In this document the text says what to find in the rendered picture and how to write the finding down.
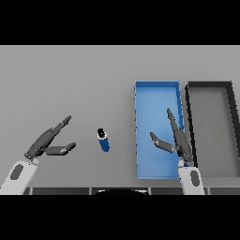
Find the blue bin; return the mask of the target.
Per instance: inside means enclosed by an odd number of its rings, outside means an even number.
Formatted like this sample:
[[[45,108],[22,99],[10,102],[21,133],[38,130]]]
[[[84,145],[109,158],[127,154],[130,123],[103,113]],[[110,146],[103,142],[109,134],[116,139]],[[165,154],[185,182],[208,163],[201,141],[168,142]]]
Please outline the blue bin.
[[[177,179],[178,155],[154,146],[153,132],[159,139],[174,145],[173,129],[167,109],[177,126],[184,129],[184,116],[179,81],[136,81],[135,143],[137,178],[140,180]]]

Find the dark grey bin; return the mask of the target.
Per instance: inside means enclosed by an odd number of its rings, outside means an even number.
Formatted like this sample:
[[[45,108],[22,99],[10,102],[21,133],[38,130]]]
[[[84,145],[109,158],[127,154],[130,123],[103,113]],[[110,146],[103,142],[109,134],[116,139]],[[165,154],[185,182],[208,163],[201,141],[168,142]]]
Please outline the dark grey bin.
[[[240,177],[240,121],[232,82],[188,82],[194,164],[203,177]]]

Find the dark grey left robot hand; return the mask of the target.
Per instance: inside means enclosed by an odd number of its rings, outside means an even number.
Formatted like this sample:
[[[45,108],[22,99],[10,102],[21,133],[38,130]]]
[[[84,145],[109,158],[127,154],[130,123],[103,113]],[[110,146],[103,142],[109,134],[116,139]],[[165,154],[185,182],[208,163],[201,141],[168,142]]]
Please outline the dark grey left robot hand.
[[[56,127],[51,127],[43,132],[30,146],[24,156],[34,165],[38,165],[38,159],[46,154],[47,156],[65,156],[69,151],[76,147],[72,142],[65,146],[51,146],[54,138],[69,123],[71,116],[67,116]]]

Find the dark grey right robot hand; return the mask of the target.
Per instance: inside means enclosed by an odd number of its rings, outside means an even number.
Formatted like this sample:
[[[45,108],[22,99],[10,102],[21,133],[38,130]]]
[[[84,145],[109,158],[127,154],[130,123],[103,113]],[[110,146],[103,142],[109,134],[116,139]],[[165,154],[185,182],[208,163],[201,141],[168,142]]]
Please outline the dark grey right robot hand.
[[[154,142],[155,147],[167,151],[171,154],[176,151],[178,156],[182,158],[185,162],[192,162],[193,156],[184,130],[177,126],[176,120],[170,108],[167,109],[167,115],[172,127],[174,144],[162,141],[157,137],[154,132],[151,132],[150,137]]]

